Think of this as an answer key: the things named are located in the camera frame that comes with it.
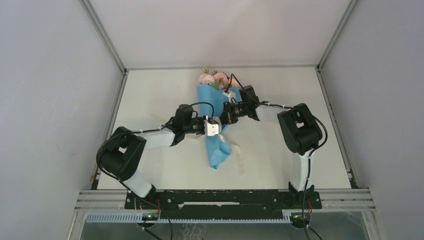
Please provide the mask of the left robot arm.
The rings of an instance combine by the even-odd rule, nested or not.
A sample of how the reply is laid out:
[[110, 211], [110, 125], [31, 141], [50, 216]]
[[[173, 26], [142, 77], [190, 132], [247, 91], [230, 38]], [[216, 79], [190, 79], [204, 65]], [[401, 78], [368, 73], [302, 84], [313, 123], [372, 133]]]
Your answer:
[[172, 147], [184, 140], [187, 134], [204, 135], [211, 118], [193, 116], [192, 104], [181, 104], [165, 124], [155, 129], [130, 130], [118, 127], [96, 153], [97, 167], [117, 180], [137, 196], [137, 202], [149, 209], [156, 203], [155, 187], [138, 170], [144, 151]]

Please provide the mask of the blue wrapping paper sheet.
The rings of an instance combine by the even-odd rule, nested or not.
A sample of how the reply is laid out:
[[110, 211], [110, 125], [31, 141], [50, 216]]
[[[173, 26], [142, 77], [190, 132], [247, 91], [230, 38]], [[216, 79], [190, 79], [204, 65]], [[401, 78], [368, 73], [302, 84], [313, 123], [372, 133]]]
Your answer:
[[[230, 88], [228, 93], [226, 93], [223, 89], [216, 89], [211, 85], [201, 84], [197, 86], [196, 90], [197, 101], [200, 103], [200, 116], [218, 118], [224, 112], [225, 103], [231, 100], [236, 102], [241, 101], [238, 87]], [[217, 124], [214, 126], [214, 132], [210, 129], [206, 131], [205, 143], [209, 165], [216, 170], [218, 166], [232, 154], [232, 146], [225, 137], [223, 137], [225, 127]]]

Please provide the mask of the pink fake flower stem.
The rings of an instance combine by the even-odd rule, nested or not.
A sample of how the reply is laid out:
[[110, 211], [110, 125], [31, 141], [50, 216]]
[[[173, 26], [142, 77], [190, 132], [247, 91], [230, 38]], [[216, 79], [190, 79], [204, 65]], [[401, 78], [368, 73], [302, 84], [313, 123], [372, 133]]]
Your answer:
[[218, 73], [214, 74], [213, 77], [214, 77], [214, 80], [215, 80], [215, 83], [213, 84], [213, 86], [216, 89], [224, 90], [224, 89], [228, 88], [228, 86], [230, 84], [230, 80], [225, 73], [218, 72]]
[[209, 74], [208, 68], [202, 69], [202, 74], [199, 76], [199, 83], [201, 85], [212, 85], [215, 83], [215, 78], [212, 74]]
[[240, 88], [241, 86], [240, 86], [240, 84], [238, 83], [238, 81], [237, 80], [235, 80], [234, 78], [232, 78], [230, 81], [229, 81], [229, 88]]

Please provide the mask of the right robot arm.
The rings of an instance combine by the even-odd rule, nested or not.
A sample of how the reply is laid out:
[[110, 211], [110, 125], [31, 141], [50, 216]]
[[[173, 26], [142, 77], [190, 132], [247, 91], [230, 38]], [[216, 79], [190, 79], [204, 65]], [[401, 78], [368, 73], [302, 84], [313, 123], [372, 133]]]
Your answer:
[[236, 124], [241, 117], [279, 124], [283, 140], [293, 153], [292, 178], [289, 181], [289, 203], [302, 208], [309, 201], [315, 186], [310, 180], [312, 161], [323, 138], [321, 122], [305, 103], [283, 106], [269, 102], [225, 102], [220, 121], [223, 126]]

